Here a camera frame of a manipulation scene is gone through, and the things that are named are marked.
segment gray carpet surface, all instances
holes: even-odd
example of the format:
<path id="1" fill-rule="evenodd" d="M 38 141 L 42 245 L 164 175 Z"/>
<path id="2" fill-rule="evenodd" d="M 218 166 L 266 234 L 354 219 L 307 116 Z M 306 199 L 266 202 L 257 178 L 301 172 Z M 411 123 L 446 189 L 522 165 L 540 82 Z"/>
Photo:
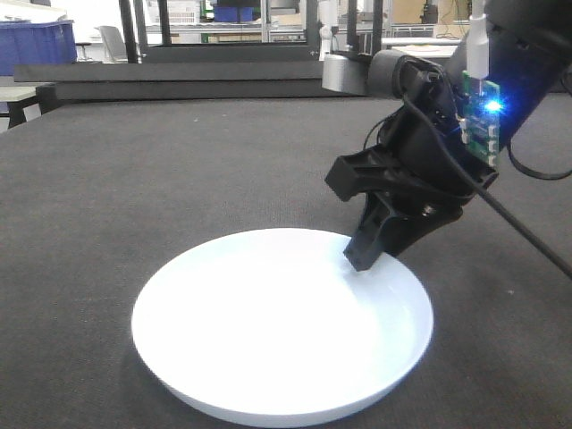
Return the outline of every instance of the gray carpet surface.
<path id="1" fill-rule="evenodd" d="M 0 427 L 238 428 L 173 397 L 140 361 L 130 313 L 183 251 L 303 227 L 350 235 L 363 198 L 324 184 L 398 104 L 368 99 L 70 105 L 0 135 Z M 572 165 L 572 99 L 515 138 Z M 572 261 L 570 180 L 514 172 L 492 193 Z M 320 429 L 572 426 L 572 282 L 475 198 L 400 256 L 433 302 L 425 357 L 387 398 Z"/>

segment white plate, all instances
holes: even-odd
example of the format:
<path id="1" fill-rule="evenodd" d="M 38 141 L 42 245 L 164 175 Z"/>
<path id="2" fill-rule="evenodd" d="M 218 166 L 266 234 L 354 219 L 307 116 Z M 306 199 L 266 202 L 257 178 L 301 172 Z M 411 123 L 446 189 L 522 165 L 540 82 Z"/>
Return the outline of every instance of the white plate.
<path id="1" fill-rule="evenodd" d="M 355 272 L 348 241 L 273 229 L 183 253 L 137 299 L 139 354 L 181 400 L 234 423 L 316 425 L 368 407 L 421 358 L 433 311 L 393 257 Z"/>

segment blue led light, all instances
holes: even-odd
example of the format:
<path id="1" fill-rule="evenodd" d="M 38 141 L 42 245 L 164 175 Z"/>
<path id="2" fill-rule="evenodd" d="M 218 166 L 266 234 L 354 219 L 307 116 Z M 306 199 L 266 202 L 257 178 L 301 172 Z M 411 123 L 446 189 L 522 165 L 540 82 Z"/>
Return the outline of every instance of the blue led light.
<path id="1" fill-rule="evenodd" d="M 489 113 L 496 114 L 502 110 L 502 104 L 499 103 L 497 100 L 491 100 L 486 105 L 484 105 L 484 108 Z"/>

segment circuit board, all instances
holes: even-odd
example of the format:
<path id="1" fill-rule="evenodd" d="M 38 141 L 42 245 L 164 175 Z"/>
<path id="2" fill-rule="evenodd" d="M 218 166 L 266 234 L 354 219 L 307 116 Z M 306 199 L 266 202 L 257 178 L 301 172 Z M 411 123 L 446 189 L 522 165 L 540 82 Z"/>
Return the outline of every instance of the circuit board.
<path id="1" fill-rule="evenodd" d="M 499 158 L 501 126 L 501 87 L 488 80 L 471 78 L 463 72 L 463 89 L 467 96 L 464 117 L 459 121 L 467 150 L 496 169 Z"/>

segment blue box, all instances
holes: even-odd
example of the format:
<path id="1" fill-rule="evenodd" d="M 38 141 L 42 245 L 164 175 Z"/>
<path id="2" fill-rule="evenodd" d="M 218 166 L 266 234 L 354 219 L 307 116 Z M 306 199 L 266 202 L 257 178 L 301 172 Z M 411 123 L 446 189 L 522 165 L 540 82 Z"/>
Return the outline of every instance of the blue box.
<path id="1" fill-rule="evenodd" d="M 0 76 L 12 76 L 16 64 L 75 63 L 72 23 L 0 21 Z"/>
<path id="2" fill-rule="evenodd" d="M 214 20 L 216 22 L 250 22 L 253 12 L 254 7 L 214 6 Z"/>

